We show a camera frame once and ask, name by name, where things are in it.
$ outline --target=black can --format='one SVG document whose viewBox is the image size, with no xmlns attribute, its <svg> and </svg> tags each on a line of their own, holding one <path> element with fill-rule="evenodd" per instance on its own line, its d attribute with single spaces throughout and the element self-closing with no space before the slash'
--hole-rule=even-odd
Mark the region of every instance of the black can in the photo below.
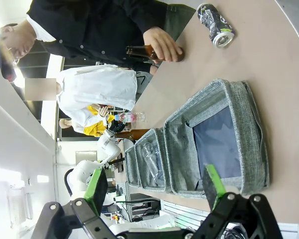
<svg viewBox="0 0 299 239">
<path fill-rule="evenodd" d="M 198 18 L 210 31 L 209 38 L 215 47 L 221 48 L 234 38 L 234 30 L 212 4 L 201 4 L 197 8 Z"/>
</svg>

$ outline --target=beer bottle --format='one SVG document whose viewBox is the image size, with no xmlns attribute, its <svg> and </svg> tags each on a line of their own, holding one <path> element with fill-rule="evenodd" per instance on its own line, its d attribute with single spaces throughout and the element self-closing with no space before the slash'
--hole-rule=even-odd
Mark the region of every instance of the beer bottle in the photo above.
<svg viewBox="0 0 299 239">
<path fill-rule="evenodd" d="M 115 138 L 128 138 L 130 140 L 139 140 L 149 129 L 131 129 L 130 131 L 124 131 L 114 133 Z"/>
<path fill-rule="evenodd" d="M 182 61 L 185 57 L 184 49 L 181 48 L 182 53 L 177 54 L 177 62 Z M 151 45 L 147 46 L 128 46 L 126 47 L 126 54 L 134 56 L 144 56 L 151 60 L 164 61 L 165 59 L 159 59 Z"/>
</svg>

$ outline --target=man's hand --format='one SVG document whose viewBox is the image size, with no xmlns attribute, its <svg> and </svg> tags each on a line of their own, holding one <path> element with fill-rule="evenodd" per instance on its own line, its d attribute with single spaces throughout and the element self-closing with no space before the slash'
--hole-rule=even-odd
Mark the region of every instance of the man's hand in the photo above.
<svg viewBox="0 0 299 239">
<path fill-rule="evenodd" d="M 180 47 L 172 37 L 159 27 L 152 27 L 143 34 L 144 44 L 151 45 L 157 57 L 166 61 L 177 61 L 177 55 L 182 54 Z"/>
<path fill-rule="evenodd" d="M 151 75 L 155 75 L 156 71 L 158 70 L 158 67 L 156 65 L 151 65 L 150 66 L 150 70 L 149 70 L 149 73 Z"/>
<path fill-rule="evenodd" d="M 109 114 L 109 109 L 107 106 L 99 107 L 98 112 L 99 112 L 99 116 L 106 117 Z"/>
</svg>

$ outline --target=yellow garment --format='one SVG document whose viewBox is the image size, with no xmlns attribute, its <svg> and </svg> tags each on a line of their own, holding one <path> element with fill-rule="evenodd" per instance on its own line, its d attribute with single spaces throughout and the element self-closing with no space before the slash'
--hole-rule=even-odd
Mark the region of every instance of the yellow garment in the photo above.
<svg viewBox="0 0 299 239">
<path fill-rule="evenodd" d="M 92 113 L 92 115 L 96 116 L 98 114 L 98 111 L 96 109 L 94 109 L 92 106 L 88 106 L 87 108 Z M 110 123 L 113 120 L 114 120 L 114 116 L 109 115 L 108 122 Z M 94 137 L 100 137 L 104 133 L 105 129 L 106 128 L 103 125 L 103 121 L 100 121 L 92 126 L 85 127 L 83 133 L 86 135 L 94 136 Z"/>
</svg>

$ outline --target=green pants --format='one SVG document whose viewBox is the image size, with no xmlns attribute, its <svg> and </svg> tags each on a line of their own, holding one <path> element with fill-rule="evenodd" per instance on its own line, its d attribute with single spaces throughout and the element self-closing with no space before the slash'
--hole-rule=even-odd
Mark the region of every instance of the green pants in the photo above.
<svg viewBox="0 0 299 239">
<path fill-rule="evenodd" d="M 177 40 L 195 12 L 195 9 L 183 4 L 169 4 L 166 12 L 164 31 L 174 40 Z"/>
</svg>

